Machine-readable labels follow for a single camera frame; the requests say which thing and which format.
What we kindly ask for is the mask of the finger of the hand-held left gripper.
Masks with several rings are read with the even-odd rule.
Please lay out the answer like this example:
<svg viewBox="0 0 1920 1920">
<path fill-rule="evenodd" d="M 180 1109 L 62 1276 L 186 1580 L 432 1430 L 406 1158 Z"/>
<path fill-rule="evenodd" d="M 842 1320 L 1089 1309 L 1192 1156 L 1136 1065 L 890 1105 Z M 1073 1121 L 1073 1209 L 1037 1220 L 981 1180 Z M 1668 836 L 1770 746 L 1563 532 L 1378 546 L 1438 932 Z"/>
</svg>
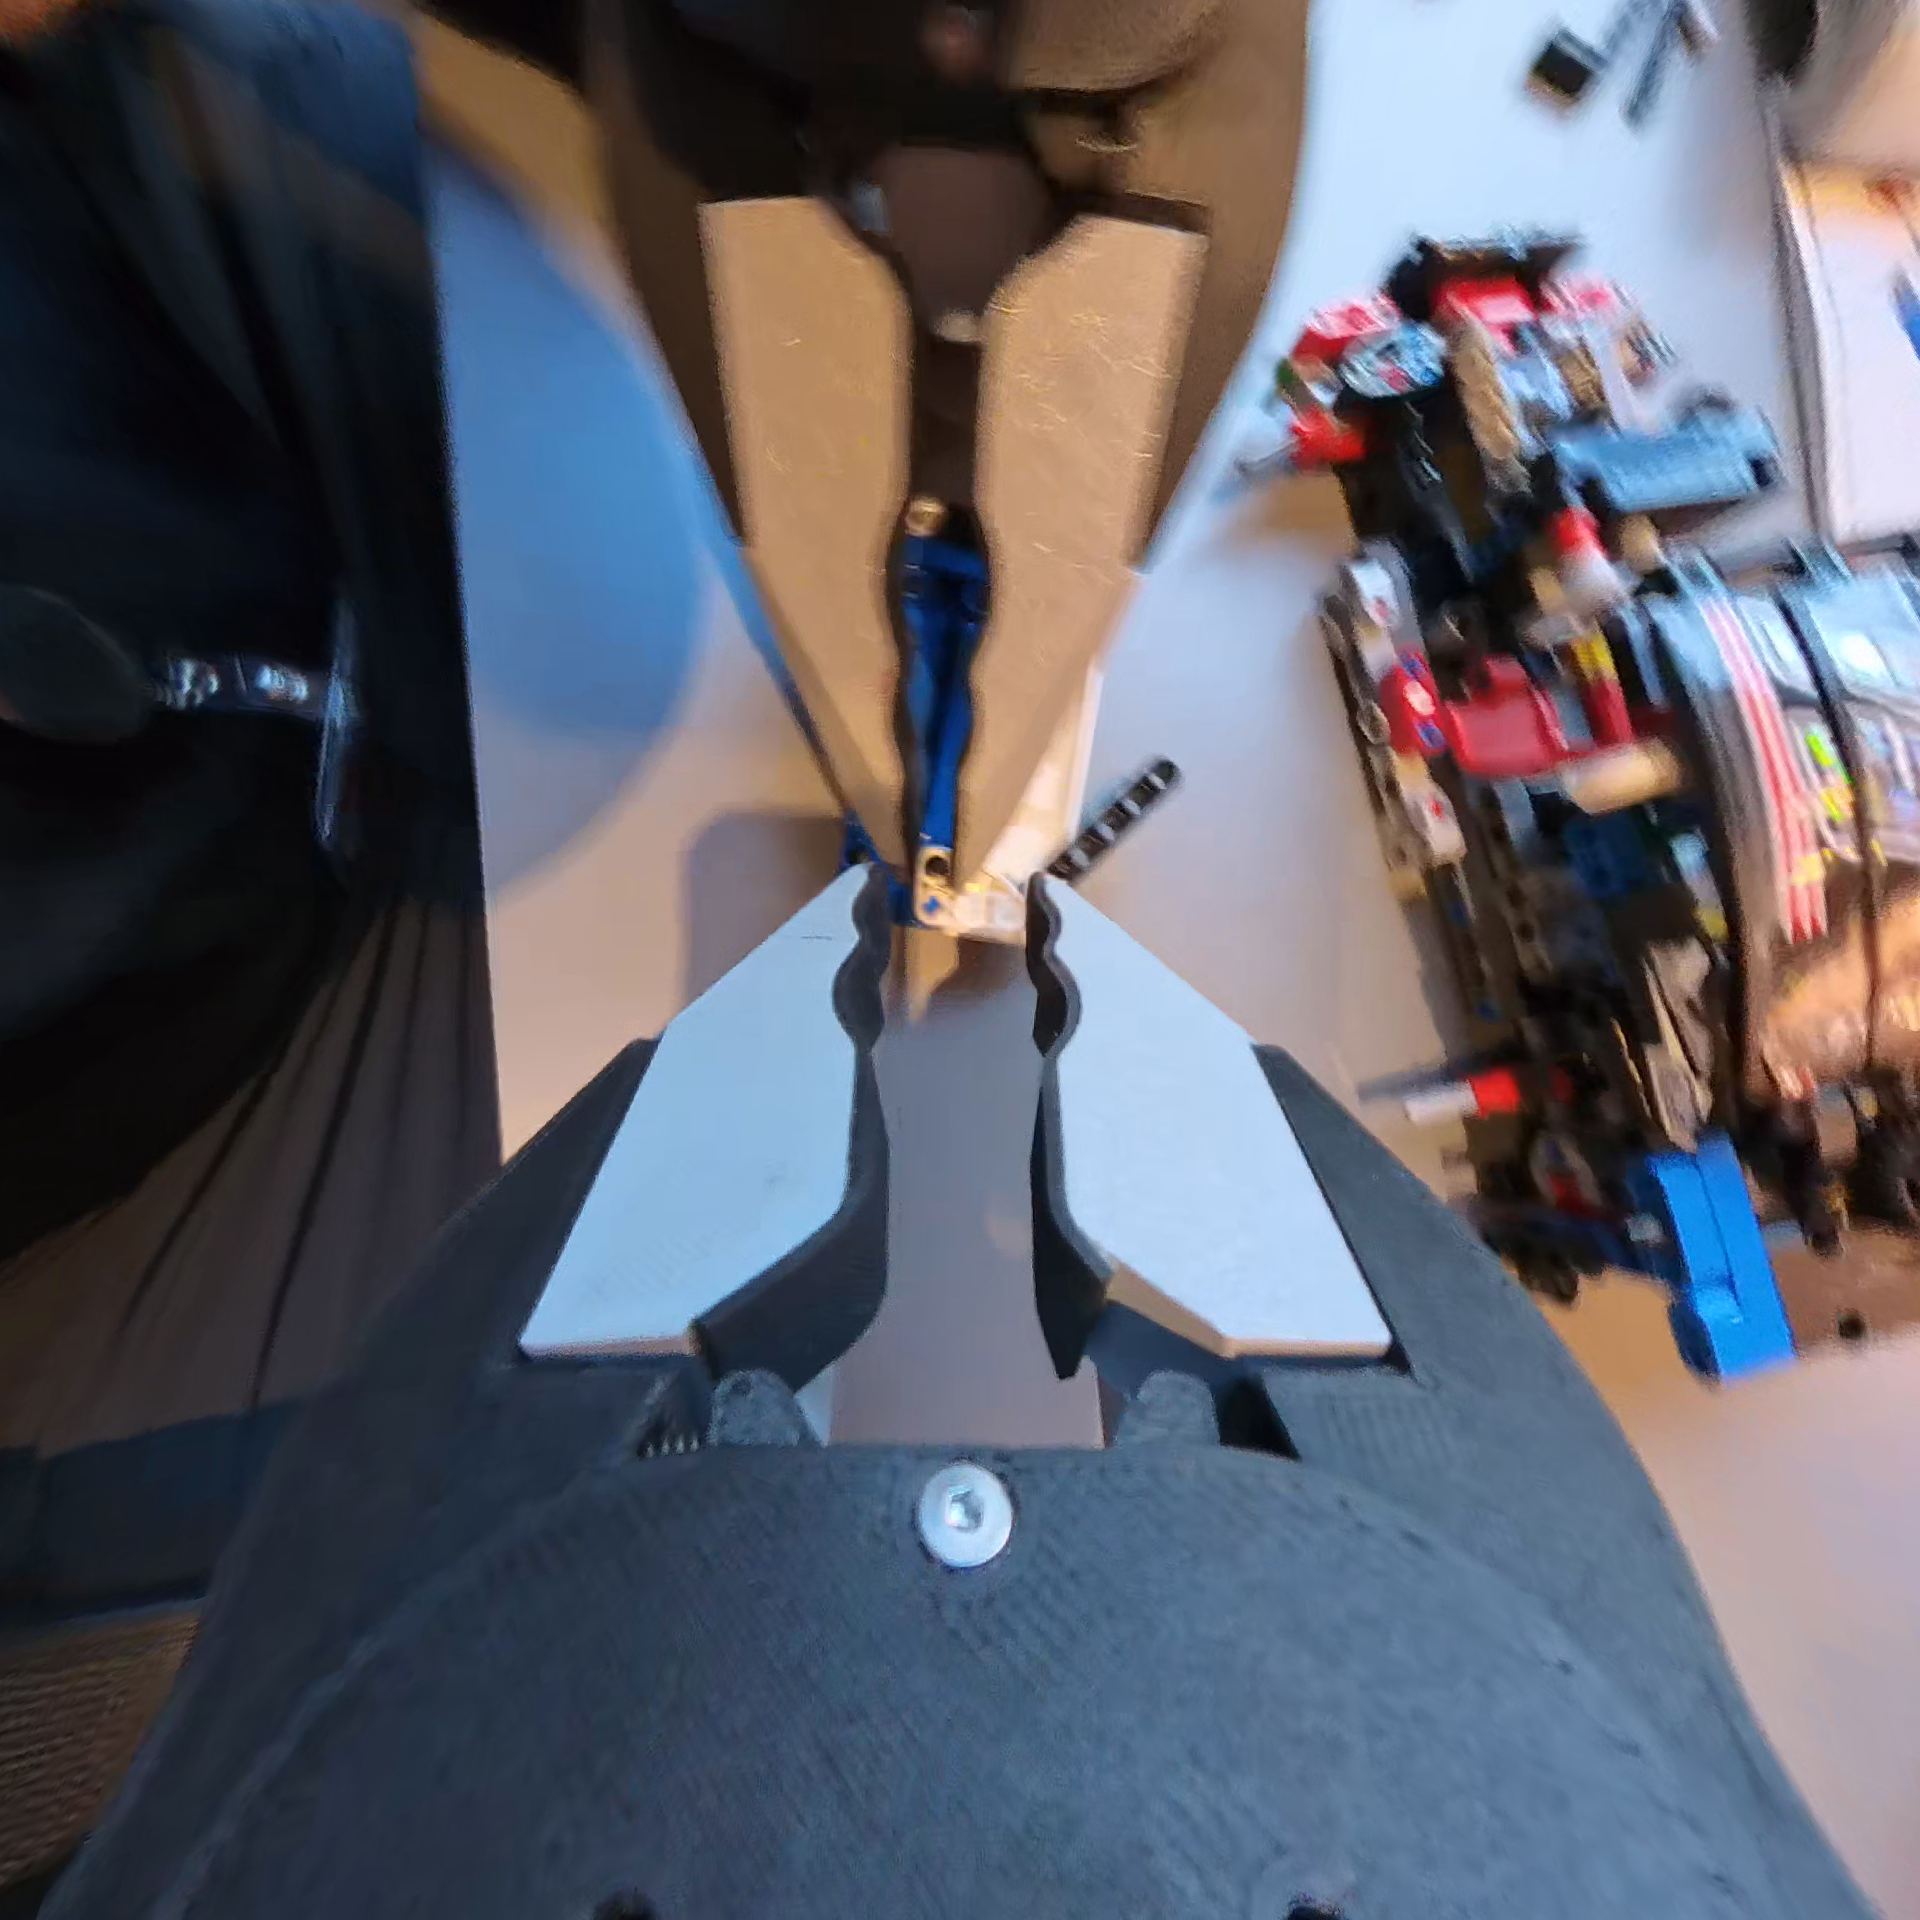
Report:
<svg viewBox="0 0 1920 1920">
<path fill-rule="evenodd" d="M 906 296 L 819 200 L 714 201 L 702 240 L 748 564 L 838 801 L 900 869 Z"/>
<path fill-rule="evenodd" d="M 974 508 L 989 613 L 956 779 L 956 875 L 994 850 L 1136 588 L 1196 288 L 1200 232 L 1084 216 L 992 296 Z"/>
</svg>

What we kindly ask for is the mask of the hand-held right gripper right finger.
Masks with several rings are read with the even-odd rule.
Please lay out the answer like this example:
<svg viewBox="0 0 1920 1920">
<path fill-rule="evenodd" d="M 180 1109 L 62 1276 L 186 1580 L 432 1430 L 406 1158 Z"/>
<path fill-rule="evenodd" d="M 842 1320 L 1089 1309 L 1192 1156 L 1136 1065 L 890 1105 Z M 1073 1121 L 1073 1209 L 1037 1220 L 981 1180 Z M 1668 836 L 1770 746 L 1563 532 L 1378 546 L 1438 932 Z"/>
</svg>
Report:
<svg viewBox="0 0 1920 1920">
<path fill-rule="evenodd" d="M 1252 1038 L 1056 880 L 1026 896 L 1030 1267 L 1058 1379 L 1369 1364 L 1394 1338 Z"/>
</svg>

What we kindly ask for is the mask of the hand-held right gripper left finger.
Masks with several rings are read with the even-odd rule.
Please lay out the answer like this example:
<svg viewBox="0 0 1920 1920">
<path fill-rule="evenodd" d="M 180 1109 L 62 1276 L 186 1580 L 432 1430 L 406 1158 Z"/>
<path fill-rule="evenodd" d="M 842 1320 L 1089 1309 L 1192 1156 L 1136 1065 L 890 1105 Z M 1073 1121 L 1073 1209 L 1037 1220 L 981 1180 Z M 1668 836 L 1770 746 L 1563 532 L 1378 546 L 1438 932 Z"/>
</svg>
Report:
<svg viewBox="0 0 1920 1920">
<path fill-rule="evenodd" d="M 874 1054 L 893 928 L 842 870 L 658 1038 L 520 1338 L 526 1361 L 697 1361 L 806 1394 L 888 1284 Z"/>
</svg>

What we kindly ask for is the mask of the white and blue brick assembly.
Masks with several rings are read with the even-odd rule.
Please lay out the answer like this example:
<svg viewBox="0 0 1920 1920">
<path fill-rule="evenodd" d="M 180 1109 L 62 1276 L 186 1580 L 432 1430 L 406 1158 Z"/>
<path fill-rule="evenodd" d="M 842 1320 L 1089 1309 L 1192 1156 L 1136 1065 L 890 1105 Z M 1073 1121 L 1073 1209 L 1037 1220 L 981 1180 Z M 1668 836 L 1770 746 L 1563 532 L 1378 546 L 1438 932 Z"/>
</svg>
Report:
<svg viewBox="0 0 1920 1920">
<path fill-rule="evenodd" d="M 987 546 L 977 520 L 933 497 L 915 497 L 904 517 L 893 586 L 906 624 L 906 715 L 923 754 L 925 781 L 922 828 L 910 844 L 915 865 L 892 884 L 892 913 L 898 926 L 958 940 L 956 894 L 987 875 L 1028 888 L 1078 833 L 1102 674 L 1098 667 L 1086 674 L 1011 824 L 977 875 L 958 880 L 954 836 L 958 776 L 971 739 L 969 670 L 992 602 Z"/>
</svg>

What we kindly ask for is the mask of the grey desk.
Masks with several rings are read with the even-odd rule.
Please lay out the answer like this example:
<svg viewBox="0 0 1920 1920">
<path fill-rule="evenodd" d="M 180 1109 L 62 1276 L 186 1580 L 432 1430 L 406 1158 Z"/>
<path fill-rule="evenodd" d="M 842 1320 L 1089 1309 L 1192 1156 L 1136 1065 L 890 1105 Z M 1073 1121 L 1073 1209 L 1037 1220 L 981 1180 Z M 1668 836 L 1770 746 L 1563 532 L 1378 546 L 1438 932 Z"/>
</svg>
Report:
<svg viewBox="0 0 1920 1920">
<path fill-rule="evenodd" d="M 1304 316 L 1412 234 L 1577 232 L 1710 387 L 1795 443 L 1771 178 L 1745 4 L 1668 66 L 1630 54 L 1570 114 L 1524 86 L 1554 27 L 1613 4 L 1314 4 L 1308 141 L 1259 393 Z M 832 875 L 832 801 L 613 257 L 563 85 L 417 22 L 467 562 L 496 1085 L 507 1153 Z M 1170 757 L 1185 788 L 1089 899 L 1277 1043 L 1448 1196 L 1457 1130 L 1377 1096 L 1465 1050 L 1443 954 L 1389 892 L 1314 603 L 1348 541 L 1316 480 L 1238 492 L 1220 419 L 1108 651 L 1094 793 Z M 1098 1437 L 1089 1377 L 1033 1323 L 1025 1147 L 1037 1082 L 1018 952 L 915 940 L 880 1089 L 904 1256 L 834 1390 L 834 1436 Z M 1726 1390 L 1664 1308 L 1608 1280 L 1550 1312 L 1638 1449 L 1746 1691 L 1885 1915 L 1915 1915 L 1915 1332 Z"/>
</svg>

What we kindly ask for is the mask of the black holed brick beam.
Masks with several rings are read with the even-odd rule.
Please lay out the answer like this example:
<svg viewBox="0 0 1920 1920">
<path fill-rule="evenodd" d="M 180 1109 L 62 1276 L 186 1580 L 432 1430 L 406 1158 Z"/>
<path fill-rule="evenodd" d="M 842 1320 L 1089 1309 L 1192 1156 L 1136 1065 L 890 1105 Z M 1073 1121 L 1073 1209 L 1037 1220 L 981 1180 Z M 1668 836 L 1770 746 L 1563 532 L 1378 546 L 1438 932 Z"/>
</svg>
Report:
<svg viewBox="0 0 1920 1920">
<path fill-rule="evenodd" d="M 1086 880 L 1141 824 L 1158 810 L 1182 784 L 1182 768 L 1165 757 L 1148 761 L 1134 779 L 1086 817 L 1073 842 L 1064 844 L 1044 867 L 1050 880 L 1077 884 Z"/>
</svg>

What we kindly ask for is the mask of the multicoloured brick vehicle model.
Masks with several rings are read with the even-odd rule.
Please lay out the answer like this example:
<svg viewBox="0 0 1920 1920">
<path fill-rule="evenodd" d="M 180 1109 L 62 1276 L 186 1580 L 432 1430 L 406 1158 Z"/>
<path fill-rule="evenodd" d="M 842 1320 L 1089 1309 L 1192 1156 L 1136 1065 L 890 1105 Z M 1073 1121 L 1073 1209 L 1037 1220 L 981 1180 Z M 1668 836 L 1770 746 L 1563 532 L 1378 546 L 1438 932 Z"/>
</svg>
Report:
<svg viewBox="0 0 1920 1920">
<path fill-rule="evenodd" d="M 1470 1216 L 1556 1302 L 1657 1284 L 1698 1377 L 1915 1330 L 1915 536 L 1716 562 L 1786 477 L 1570 234 L 1417 236 L 1281 360 L 1385 867 L 1480 1059 Z"/>
</svg>

